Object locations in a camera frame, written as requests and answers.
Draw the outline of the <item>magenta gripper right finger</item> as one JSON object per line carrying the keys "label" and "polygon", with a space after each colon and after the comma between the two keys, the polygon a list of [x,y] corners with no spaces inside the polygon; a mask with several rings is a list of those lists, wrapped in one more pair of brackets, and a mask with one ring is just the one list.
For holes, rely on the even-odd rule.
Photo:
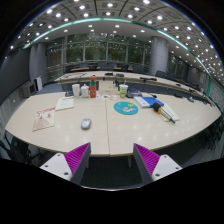
{"label": "magenta gripper right finger", "polygon": [[182,169],[182,167],[168,155],[158,155],[138,144],[134,144],[133,146],[133,155],[144,185]]}

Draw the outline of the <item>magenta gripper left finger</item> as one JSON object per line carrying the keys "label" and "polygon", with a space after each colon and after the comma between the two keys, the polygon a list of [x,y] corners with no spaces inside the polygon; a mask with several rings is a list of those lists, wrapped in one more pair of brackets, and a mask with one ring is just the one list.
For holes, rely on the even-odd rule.
{"label": "magenta gripper left finger", "polygon": [[41,169],[79,185],[90,154],[91,143],[86,143],[66,154],[56,153]]}

